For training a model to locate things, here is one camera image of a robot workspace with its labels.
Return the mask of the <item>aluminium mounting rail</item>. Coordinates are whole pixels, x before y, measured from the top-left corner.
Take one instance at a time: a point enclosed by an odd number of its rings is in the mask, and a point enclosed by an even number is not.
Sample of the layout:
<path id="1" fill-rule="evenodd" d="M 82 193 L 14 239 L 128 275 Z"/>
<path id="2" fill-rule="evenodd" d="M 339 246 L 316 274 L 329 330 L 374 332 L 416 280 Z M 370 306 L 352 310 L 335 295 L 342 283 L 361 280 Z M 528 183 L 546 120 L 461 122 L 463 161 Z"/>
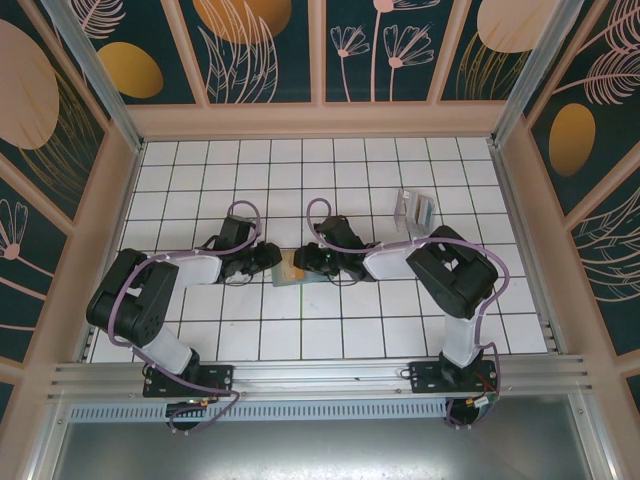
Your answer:
<path id="1" fill-rule="evenodd" d="M 409 358 L 373 360 L 242 361 L 233 389 L 243 400 L 343 400 L 407 398 L 400 371 Z M 538 396 L 586 392 L 594 386 L 578 355 L 502 355 L 501 393 Z M 55 367 L 51 402 L 141 401 L 140 363 L 76 363 Z"/>

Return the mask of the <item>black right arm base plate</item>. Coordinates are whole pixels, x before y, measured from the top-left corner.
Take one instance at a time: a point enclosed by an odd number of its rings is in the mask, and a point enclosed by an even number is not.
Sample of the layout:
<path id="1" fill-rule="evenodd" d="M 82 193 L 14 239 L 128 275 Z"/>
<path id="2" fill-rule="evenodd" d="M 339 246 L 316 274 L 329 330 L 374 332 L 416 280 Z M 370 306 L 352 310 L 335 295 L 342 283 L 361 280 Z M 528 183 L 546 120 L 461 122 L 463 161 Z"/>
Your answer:
<path id="1" fill-rule="evenodd" d="M 482 360 L 464 380 L 448 380 L 438 361 L 409 364 L 411 390 L 416 394 L 447 394 L 478 396 L 497 389 L 497 372 L 492 360 Z"/>

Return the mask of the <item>grey metal sheet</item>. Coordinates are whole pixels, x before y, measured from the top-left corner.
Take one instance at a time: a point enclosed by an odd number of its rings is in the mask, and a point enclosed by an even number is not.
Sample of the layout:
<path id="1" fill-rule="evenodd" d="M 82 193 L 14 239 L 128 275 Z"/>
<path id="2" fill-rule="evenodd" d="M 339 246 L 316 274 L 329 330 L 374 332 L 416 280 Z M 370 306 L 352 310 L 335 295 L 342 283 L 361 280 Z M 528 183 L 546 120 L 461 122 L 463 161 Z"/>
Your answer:
<path id="1" fill-rule="evenodd" d="M 525 435 L 436 419 L 221 423 L 194 436 L 159 424 L 75 424 L 54 480 L 603 480 L 569 428 Z"/>

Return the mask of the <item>aluminium frame post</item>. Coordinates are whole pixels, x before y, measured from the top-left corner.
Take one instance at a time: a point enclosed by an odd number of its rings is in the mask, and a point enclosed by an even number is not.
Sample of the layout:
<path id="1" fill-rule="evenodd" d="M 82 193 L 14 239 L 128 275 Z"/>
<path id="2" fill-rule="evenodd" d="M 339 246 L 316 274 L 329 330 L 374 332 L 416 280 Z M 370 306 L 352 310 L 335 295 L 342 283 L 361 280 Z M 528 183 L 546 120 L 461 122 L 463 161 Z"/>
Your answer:
<path id="1" fill-rule="evenodd" d="M 71 7 L 66 0 L 41 0 L 41 3 L 53 24 L 58 27 L 74 58 L 84 69 L 89 82 L 93 85 L 126 143 L 135 153 L 139 153 L 143 137 L 135 126 L 120 93 L 111 81 L 89 38 L 78 24 Z"/>
<path id="2" fill-rule="evenodd" d="M 542 82 L 549 65 L 576 22 L 583 3 L 584 0 L 558 1 L 491 132 L 492 147 L 499 149 L 508 140 L 537 86 Z"/>

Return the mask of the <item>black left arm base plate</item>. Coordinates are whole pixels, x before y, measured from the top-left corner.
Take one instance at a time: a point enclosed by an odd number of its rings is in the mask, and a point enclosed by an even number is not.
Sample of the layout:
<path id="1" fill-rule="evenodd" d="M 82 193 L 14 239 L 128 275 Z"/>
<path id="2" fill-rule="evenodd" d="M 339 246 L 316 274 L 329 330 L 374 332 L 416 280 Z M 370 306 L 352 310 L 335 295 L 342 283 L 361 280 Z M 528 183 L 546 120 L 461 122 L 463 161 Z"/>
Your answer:
<path id="1" fill-rule="evenodd" d="M 212 396 L 211 392 L 193 389 L 176 382 L 155 368 L 145 366 L 143 373 L 142 395 L 144 398 L 195 399 Z M 224 396 L 228 396 L 228 391 L 232 388 L 233 367 L 231 365 L 189 366 L 181 378 L 198 386 L 224 390 Z"/>

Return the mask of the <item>clear plastic bag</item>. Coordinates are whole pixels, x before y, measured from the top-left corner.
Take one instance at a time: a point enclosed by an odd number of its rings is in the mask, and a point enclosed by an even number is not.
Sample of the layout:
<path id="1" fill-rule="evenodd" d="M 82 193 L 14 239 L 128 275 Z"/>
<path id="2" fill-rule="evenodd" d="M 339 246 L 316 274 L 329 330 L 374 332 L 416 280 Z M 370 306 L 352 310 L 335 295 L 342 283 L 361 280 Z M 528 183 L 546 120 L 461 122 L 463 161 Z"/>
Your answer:
<path id="1" fill-rule="evenodd" d="M 416 219 L 419 201 L 423 198 L 430 198 L 434 203 L 433 216 L 431 224 L 428 227 L 420 225 Z M 405 189 L 398 191 L 394 211 L 394 222 L 398 230 L 405 230 L 411 238 L 426 237 L 430 235 L 434 229 L 435 215 L 436 202 L 434 198 Z"/>

